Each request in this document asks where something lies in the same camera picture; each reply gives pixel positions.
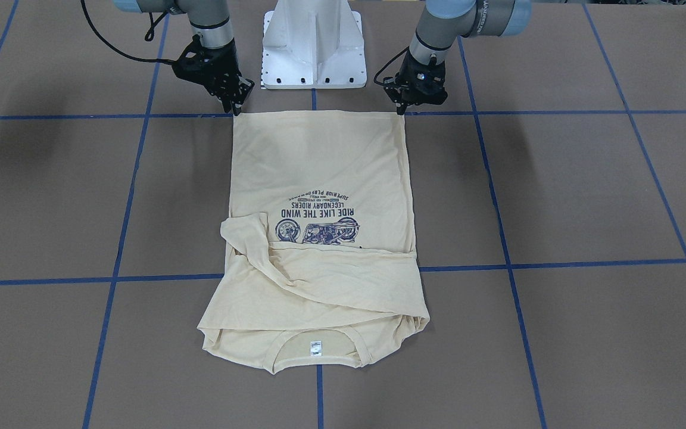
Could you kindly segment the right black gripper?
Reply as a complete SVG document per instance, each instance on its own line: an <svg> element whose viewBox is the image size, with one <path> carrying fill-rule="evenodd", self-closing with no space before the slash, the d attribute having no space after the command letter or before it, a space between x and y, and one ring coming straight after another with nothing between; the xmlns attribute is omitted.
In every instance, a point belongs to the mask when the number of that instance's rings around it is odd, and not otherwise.
<svg viewBox="0 0 686 429"><path fill-rule="evenodd" d="M207 92L224 99L224 112L237 116L242 111L248 96L255 87L255 82L246 79L239 70L236 41L231 40L217 48L204 47L204 87Z"/></svg>

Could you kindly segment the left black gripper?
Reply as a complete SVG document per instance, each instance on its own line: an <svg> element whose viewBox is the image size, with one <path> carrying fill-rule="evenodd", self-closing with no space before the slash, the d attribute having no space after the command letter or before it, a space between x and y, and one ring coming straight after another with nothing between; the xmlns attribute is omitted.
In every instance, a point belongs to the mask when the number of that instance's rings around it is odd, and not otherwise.
<svg viewBox="0 0 686 429"><path fill-rule="evenodd" d="M445 101L446 51L419 47L414 55L408 47L397 73L397 81L384 80L383 89L398 115L406 113L411 101Z"/></svg>

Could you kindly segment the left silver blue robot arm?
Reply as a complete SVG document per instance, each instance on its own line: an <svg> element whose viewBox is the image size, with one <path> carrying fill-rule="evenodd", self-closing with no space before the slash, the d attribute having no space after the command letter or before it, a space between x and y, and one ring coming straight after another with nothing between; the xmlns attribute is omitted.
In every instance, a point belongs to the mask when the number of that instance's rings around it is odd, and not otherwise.
<svg viewBox="0 0 686 429"><path fill-rule="evenodd" d="M403 115L412 105L441 105L447 99L445 60L458 36L514 36L531 19L531 1L427 1L408 47L393 77L374 83Z"/></svg>

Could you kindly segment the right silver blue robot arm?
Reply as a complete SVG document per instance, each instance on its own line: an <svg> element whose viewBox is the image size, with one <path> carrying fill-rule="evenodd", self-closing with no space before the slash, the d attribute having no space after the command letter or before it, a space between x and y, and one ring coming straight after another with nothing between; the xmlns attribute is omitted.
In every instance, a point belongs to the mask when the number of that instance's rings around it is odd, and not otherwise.
<svg viewBox="0 0 686 429"><path fill-rule="evenodd" d="M192 41L177 60L167 60L174 75L202 85L226 113L239 115L255 82L239 70L236 42L226 1L115 1L125 12L185 14Z"/></svg>

